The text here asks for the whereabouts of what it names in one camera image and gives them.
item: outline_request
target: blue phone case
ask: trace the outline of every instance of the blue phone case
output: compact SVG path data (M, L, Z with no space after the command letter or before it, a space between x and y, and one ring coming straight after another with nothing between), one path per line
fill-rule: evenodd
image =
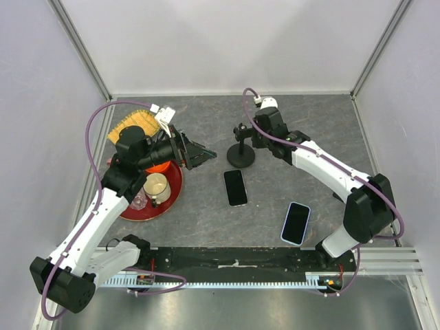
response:
M283 238L283 232L284 232L284 228L285 228L285 226L286 226L287 216L289 215L290 208L292 207L292 204L301 205L301 206L304 206L305 208L308 208L308 209L309 209L309 214L307 215L307 220L306 220L306 222L305 222L304 232L303 232L303 234L302 234L301 243L299 243L299 244L293 243L293 242L291 242L291 241L286 241L286 240ZM301 245L304 243L305 232L306 232L306 230L307 230L307 225L309 224L310 212L311 212L311 209L310 209L309 206L304 205L304 204L301 204L301 203L296 203L295 201L291 202L291 203L289 204L289 209L287 210L287 213L286 213L286 217L285 217L284 224L283 224L283 229L281 230L281 235L280 235L281 241L286 242L286 243L288 243L288 244L295 245L295 246L301 246Z

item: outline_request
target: black phone stand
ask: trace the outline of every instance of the black phone stand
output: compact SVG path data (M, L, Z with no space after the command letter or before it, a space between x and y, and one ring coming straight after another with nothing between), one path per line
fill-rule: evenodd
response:
M251 146L245 144L245 138L250 138L252 129L240 124L239 127L234 128L234 134L239 143L231 146L226 153L229 164L236 168L251 166L255 161L255 151Z

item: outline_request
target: white cup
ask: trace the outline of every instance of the white cup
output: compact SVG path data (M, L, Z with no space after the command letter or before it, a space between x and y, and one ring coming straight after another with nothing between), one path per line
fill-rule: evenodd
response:
M153 173L146 177L144 190L151 199L151 205L156 208L171 196L171 188L166 176L161 173Z

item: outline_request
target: round base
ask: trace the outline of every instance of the round base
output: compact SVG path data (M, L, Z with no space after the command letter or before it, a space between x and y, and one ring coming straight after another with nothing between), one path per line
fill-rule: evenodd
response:
M228 149L228 153L226 154L226 158L228 162L233 165L233 167L237 168L245 168L251 166L255 160L255 151L251 146L245 144L243 149L243 154L239 154L240 144L234 144Z

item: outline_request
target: white phone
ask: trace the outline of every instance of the white phone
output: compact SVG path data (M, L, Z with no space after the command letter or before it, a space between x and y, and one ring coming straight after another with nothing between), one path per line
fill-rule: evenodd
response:
M281 240L286 243L300 246L304 243L305 230L309 223L310 207L299 203L290 203L284 220Z

